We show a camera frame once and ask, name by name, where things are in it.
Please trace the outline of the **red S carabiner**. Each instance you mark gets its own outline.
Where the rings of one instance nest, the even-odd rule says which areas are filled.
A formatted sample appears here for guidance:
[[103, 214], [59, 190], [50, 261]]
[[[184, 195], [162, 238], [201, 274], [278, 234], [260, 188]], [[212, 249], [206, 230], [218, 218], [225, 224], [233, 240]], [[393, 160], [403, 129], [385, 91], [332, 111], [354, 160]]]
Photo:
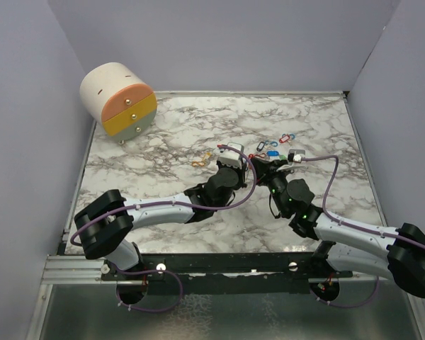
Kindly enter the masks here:
[[265, 159], [265, 158], [266, 158], [266, 154], [265, 154], [265, 153], [260, 153], [260, 154], [249, 154], [249, 158], [250, 158], [250, 159], [253, 159], [253, 158]]

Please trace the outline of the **blue key tag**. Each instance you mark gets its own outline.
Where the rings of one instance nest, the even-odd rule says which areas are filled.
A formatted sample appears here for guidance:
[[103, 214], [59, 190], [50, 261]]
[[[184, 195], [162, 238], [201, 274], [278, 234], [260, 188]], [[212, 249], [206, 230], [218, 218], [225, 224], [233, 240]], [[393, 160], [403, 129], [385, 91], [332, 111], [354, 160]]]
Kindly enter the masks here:
[[279, 155], [279, 152], [276, 150], [270, 150], [270, 151], [267, 151], [266, 154], [268, 157], [277, 157]]

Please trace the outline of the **black key tag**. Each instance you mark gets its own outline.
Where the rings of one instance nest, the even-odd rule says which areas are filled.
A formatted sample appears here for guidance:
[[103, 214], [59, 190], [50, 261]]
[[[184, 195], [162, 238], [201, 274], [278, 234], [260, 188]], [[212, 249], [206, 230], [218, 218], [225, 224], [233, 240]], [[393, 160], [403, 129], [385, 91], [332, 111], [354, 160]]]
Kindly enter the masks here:
[[265, 142], [260, 142], [258, 145], [257, 145], [257, 147], [256, 147], [256, 150], [258, 151], [258, 152], [260, 152], [264, 147], [265, 147], [265, 145], [266, 145], [266, 143]]

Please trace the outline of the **red key tag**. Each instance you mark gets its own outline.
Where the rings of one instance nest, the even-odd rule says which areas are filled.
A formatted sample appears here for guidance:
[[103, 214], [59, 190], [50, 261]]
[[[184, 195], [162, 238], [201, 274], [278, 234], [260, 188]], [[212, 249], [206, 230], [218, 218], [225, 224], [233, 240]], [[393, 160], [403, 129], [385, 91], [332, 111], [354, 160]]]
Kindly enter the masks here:
[[279, 139], [279, 142], [281, 144], [289, 142], [291, 140], [291, 136], [290, 135], [282, 135]]

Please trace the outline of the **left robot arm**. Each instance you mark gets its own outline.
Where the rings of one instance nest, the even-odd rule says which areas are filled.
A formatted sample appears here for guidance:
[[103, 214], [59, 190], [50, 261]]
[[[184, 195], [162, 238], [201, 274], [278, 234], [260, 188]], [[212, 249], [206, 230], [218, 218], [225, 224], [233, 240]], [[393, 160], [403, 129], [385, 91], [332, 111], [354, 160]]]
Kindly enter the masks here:
[[217, 173], [207, 182], [170, 198], [126, 200], [118, 189], [106, 191], [74, 216], [79, 246], [88, 260], [107, 258], [132, 280], [142, 271], [137, 246], [125, 237], [140, 227], [165, 223], [188, 224], [212, 217], [216, 207], [226, 207], [234, 192], [246, 187], [247, 165], [237, 168], [217, 162]]

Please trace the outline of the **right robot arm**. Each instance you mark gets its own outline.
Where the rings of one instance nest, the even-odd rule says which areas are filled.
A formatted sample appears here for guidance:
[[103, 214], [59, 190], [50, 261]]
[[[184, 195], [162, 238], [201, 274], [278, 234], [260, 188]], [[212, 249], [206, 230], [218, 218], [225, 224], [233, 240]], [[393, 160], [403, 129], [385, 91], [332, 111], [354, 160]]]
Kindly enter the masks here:
[[311, 260], [312, 271], [327, 277], [336, 271], [369, 273], [393, 280], [399, 288], [425, 298], [425, 234], [416, 226], [369, 225], [330, 213], [313, 204], [314, 193], [303, 179], [288, 181], [291, 169], [305, 158], [293, 161], [251, 159], [256, 183], [270, 191], [291, 229], [303, 238], [317, 240], [324, 253]]

